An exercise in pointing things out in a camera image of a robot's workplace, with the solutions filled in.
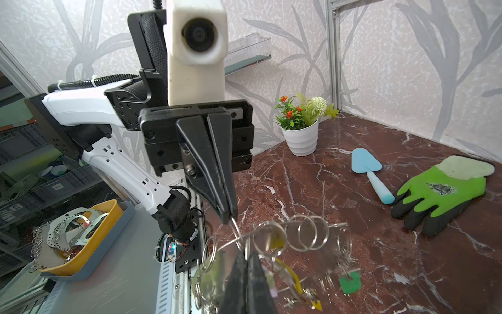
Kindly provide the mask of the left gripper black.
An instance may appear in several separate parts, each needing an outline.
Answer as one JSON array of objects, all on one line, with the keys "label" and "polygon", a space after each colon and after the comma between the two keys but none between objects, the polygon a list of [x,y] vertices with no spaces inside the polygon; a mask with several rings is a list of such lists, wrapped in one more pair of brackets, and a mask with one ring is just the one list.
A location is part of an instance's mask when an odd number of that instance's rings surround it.
[{"label": "left gripper black", "polygon": [[222,224],[238,214],[232,172],[247,170],[254,146],[253,108],[231,100],[146,108],[140,128],[155,174],[185,170],[189,185],[212,205]]}]

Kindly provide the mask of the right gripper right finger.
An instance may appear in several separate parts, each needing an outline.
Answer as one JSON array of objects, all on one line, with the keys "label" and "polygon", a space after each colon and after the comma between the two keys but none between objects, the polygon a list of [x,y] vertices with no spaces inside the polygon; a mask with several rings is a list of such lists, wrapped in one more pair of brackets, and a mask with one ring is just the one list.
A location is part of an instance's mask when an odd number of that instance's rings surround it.
[{"label": "right gripper right finger", "polygon": [[260,258],[256,252],[253,252],[248,259],[248,313],[271,314],[276,312],[277,309]]}]

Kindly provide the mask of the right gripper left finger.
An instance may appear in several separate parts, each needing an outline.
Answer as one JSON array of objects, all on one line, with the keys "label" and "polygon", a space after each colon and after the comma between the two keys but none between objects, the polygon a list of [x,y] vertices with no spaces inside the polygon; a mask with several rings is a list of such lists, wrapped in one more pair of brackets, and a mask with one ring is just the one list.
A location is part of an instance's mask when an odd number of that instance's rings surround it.
[{"label": "right gripper left finger", "polygon": [[239,253],[234,261],[224,292],[219,314],[245,314],[247,312],[247,260]]}]

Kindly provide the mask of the large metal key ring plate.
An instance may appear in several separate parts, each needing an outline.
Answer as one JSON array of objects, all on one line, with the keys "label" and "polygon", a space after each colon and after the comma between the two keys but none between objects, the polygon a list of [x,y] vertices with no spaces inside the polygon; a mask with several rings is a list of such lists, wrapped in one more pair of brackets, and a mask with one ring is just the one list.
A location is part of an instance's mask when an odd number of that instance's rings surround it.
[{"label": "large metal key ring plate", "polygon": [[316,291],[320,302],[323,294],[341,290],[340,277],[359,271],[352,257],[352,238],[348,223],[330,224],[321,216],[302,214],[296,214],[282,222],[265,221],[255,230],[223,245],[213,244],[212,251],[200,264],[192,280],[191,291],[196,308],[207,313],[219,313],[237,255],[245,255],[248,268],[248,259],[253,252],[260,258],[277,310],[280,307],[310,308],[300,303],[294,307],[287,306],[286,298],[293,298],[293,295],[285,282],[272,272],[269,264],[272,252],[267,249],[267,244],[272,235],[285,238],[292,246],[278,257],[297,273],[304,288]]}]

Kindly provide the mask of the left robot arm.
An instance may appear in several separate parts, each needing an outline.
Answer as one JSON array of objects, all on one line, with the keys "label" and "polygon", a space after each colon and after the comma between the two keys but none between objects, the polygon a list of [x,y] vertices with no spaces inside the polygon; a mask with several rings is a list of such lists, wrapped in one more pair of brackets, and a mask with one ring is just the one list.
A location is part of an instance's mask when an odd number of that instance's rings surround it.
[{"label": "left robot arm", "polygon": [[124,187],[186,243],[190,195],[159,178],[183,170],[190,190],[235,224],[233,174],[252,163],[253,108],[224,98],[227,12],[221,1],[169,1],[128,17],[141,70],[50,85],[27,100],[45,136]]}]

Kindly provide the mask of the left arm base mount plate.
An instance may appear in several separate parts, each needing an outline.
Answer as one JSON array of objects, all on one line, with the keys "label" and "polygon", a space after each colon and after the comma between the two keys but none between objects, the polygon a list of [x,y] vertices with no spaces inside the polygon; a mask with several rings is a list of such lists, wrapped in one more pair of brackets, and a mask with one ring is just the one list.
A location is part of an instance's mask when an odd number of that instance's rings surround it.
[{"label": "left arm base mount plate", "polygon": [[188,242],[186,245],[178,244],[176,246],[175,256],[175,272],[187,272],[193,267],[197,266],[197,262],[202,259],[202,250],[200,235],[196,235],[193,241]]}]

